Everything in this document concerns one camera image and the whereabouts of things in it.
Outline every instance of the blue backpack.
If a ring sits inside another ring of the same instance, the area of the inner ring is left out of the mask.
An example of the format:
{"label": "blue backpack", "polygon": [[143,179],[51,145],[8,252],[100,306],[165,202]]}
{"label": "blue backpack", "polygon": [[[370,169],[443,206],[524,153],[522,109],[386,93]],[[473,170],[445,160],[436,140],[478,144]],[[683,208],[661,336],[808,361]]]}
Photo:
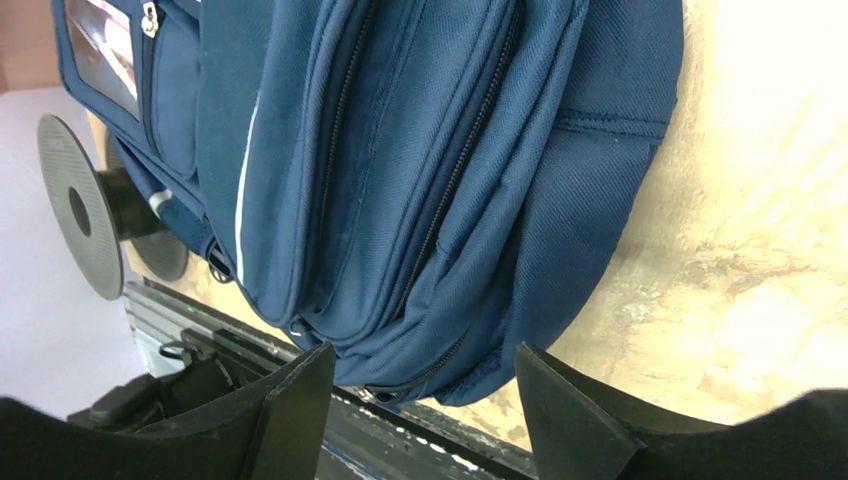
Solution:
{"label": "blue backpack", "polygon": [[151,208],[336,383],[481,399],[604,273],[675,105],[680,0],[53,0]]}

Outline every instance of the zipper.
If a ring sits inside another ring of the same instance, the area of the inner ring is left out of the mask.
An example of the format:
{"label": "zipper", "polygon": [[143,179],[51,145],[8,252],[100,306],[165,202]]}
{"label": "zipper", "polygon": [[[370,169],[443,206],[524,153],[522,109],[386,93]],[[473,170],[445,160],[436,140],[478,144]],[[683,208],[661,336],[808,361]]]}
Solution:
{"label": "zipper", "polygon": [[498,62],[495,65],[495,73],[492,76],[491,82],[489,82],[488,88],[486,89],[486,96],[483,98],[483,103],[480,106],[480,109],[477,111],[477,116],[474,118],[474,123],[472,124],[471,132],[469,133],[465,143],[463,144],[459,157],[456,160],[456,164],[454,165],[453,171],[451,172],[447,187],[445,187],[445,191],[442,194],[442,198],[439,200],[439,206],[436,208],[436,213],[433,216],[433,220],[430,222],[430,226],[427,229],[427,234],[424,236],[424,242],[422,243],[421,248],[418,251],[418,255],[415,258],[415,264],[412,267],[412,272],[410,272],[409,274],[409,278],[407,279],[406,285],[404,286],[400,301],[398,302],[397,307],[395,308],[395,311],[392,314],[390,320],[392,322],[396,321],[403,314],[406,299],[409,296],[410,290],[412,290],[412,286],[415,283],[415,280],[418,278],[418,274],[420,273],[421,267],[424,264],[424,259],[433,249],[433,243],[436,240],[436,232],[438,231],[439,227],[441,227],[442,221],[444,220],[444,217],[447,213],[447,207],[453,200],[453,195],[454,193],[456,193],[456,188],[459,185],[459,180],[462,178],[462,174],[465,172],[465,167],[467,166],[468,160],[474,151],[474,147],[477,146],[477,141],[480,139],[480,134],[483,131],[483,127],[485,126],[486,121],[488,120],[489,115],[492,112],[492,108],[495,105],[495,100],[497,99],[501,83],[503,82],[503,79],[506,75],[507,67],[509,66],[509,63],[512,61],[512,57],[515,54],[515,47],[518,45],[518,38],[523,18],[524,0],[518,0],[515,4],[515,9],[512,12],[512,17],[510,18],[509,29],[507,30],[504,44],[501,47]]}
{"label": "zipper", "polygon": [[420,387],[427,380],[430,380],[433,375],[438,373],[439,370],[441,370],[445,365],[447,365],[450,359],[453,358],[453,356],[456,355],[456,352],[459,351],[459,347],[461,347],[462,344],[465,343],[465,338],[467,336],[468,333],[462,334],[462,336],[459,337],[459,340],[457,340],[456,342],[454,342],[453,345],[451,345],[451,348],[449,348],[448,351],[444,355],[442,355],[442,358],[440,358],[438,362],[433,364],[432,367],[427,369],[426,372],[422,373],[414,380],[410,380],[404,384],[395,387],[366,386],[364,390],[366,392],[369,392],[370,395],[373,396],[373,398],[375,398],[380,403],[383,403],[385,405],[393,405],[399,399],[405,397],[414,388]]}
{"label": "zipper", "polygon": [[330,146],[327,150],[327,172],[324,174],[324,191],[321,195],[321,214],[318,217],[318,241],[320,242],[323,236],[324,220],[327,213],[327,198],[330,191],[330,182],[333,174],[333,165],[335,164],[336,156],[338,155],[339,137],[341,136],[342,123],[347,114],[347,107],[350,104],[350,90],[353,87],[353,81],[356,77],[356,71],[362,60],[362,50],[365,47],[365,40],[368,32],[371,30],[371,23],[374,20],[374,14],[377,10],[379,0],[371,0],[368,5],[368,11],[365,13],[365,19],[362,26],[359,28],[359,34],[356,37],[356,43],[353,47],[353,53],[350,57],[350,62],[345,73],[342,90],[339,94],[339,102],[336,105],[336,113],[333,117],[333,127],[330,133]]}
{"label": "zipper", "polygon": [[159,147],[153,136],[153,54],[156,47],[156,34],[165,20],[165,12],[156,5],[156,2],[142,3],[144,16],[141,19],[142,38],[142,73],[141,73],[141,122],[144,125],[144,134],[147,143],[157,158],[162,158]]}

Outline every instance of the beige tabletop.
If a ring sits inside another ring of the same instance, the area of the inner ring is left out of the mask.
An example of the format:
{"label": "beige tabletop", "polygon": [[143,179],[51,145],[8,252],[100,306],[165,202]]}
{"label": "beige tabletop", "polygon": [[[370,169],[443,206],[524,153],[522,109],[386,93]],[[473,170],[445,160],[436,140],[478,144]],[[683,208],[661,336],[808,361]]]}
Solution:
{"label": "beige tabletop", "polygon": [[[549,351],[660,406],[735,423],[848,387],[848,2],[683,3],[668,138],[606,275]],[[282,336],[199,259],[169,285]],[[530,448],[514,381],[440,409]]]}

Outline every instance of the blue fabric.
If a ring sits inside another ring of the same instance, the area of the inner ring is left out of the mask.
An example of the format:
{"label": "blue fabric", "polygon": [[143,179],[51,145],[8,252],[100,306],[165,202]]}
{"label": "blue fabric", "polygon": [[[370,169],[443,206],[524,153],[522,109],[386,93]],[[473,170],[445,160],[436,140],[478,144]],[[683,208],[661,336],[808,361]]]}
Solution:
{"label": "blue fabric", "polygon": [[586,302],[683,48],[679,0],[204,0],[199,24],[160,6],[161,157],[58,37],[139,189],[174,192],[163,220],[193,250],[217,241],[269,324],[333,343],[338,384],[451,405]]}

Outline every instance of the stained surface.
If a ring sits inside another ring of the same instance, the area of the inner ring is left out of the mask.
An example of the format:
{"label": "stained surface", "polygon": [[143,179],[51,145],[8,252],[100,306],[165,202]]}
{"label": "stained surface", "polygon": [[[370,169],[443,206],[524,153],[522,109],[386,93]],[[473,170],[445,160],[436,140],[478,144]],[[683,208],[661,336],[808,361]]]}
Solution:
{"label": "stained surface", "polygon": [[[550,352],[663,407],[733,423],[848,387],[848,3],[684,8],[667,141],[604,279]],[[263,326],[196,259],[172,286]],[[514,382],[441,410],[529,448]]]}

